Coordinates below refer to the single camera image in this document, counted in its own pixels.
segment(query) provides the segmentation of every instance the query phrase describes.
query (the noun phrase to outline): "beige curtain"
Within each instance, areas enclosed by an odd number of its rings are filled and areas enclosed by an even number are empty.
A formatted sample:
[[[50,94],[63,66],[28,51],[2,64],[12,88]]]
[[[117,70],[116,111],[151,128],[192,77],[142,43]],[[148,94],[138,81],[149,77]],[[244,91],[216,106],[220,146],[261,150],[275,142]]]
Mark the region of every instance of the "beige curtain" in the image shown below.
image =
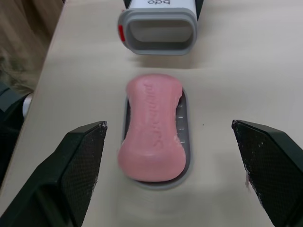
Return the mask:
[[[63,7],[62,0],[0,0],[0,81],[33,91]]]

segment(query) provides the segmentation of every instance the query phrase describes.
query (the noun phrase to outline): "white plastic container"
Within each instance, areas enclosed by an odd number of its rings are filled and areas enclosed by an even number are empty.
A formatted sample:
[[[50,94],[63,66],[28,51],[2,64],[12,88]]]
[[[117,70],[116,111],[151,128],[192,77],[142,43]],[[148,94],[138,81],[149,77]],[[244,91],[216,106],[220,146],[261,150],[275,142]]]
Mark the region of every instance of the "white plastic container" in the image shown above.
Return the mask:
[[[134,53],[186,54],[196,42],[196,2],[132,0],[119,17],[118,31]]]

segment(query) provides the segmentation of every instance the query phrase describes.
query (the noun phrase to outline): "gray container rim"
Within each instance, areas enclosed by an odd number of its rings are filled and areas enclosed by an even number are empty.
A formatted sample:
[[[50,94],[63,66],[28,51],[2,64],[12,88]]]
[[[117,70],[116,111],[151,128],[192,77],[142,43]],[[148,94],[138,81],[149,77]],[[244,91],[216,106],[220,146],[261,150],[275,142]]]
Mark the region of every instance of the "gray container rim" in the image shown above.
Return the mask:
[[[180,49],[157,49],[157,48],[134,48],[132,45],[132,35],[129,31],[129,25],[134,21],[153,21],[153,20],[176,20],[186,21],[192,28],[192,35],[188,40],[189,44]],[[125,40],[124,46],[136,54],[156,54],[156,55],[183,55],[190,52],[197,39],[197,19],[194,13],[186,8],[169,9],[128,9],[124,11],[118,20],[118,26],[122,26]]]

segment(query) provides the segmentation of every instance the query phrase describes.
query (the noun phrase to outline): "pink soap bar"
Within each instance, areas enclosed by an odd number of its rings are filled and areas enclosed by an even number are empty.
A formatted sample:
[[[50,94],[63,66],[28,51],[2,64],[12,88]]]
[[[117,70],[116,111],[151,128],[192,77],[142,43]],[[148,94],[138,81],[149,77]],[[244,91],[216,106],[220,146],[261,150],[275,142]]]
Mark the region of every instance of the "pink soap bar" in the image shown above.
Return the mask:
[[[181,83],[169,75],[148,74],[130,81],[126,92],[131,120],[118,154],[121,169],[138,181],[177,177],[186,162],[176,129]]]

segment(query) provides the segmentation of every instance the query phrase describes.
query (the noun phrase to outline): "beige table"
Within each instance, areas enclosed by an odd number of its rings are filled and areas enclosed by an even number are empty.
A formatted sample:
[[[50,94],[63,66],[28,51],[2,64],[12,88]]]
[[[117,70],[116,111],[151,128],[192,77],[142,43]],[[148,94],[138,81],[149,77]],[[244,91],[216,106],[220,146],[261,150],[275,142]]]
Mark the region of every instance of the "beige table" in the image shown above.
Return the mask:
[[[64,135],[107,121],[84,227],[271,227],[245,171],[232,119],[286,131],[303,147],[303,1],[205,0],[199,38],[182,57],[137,56],[119,41],[122,0],[69,0],[0,195],[4,212]],[[145,191],[117,167],[125,86],[168,73],[189,100],[194,168],[181,186]]]

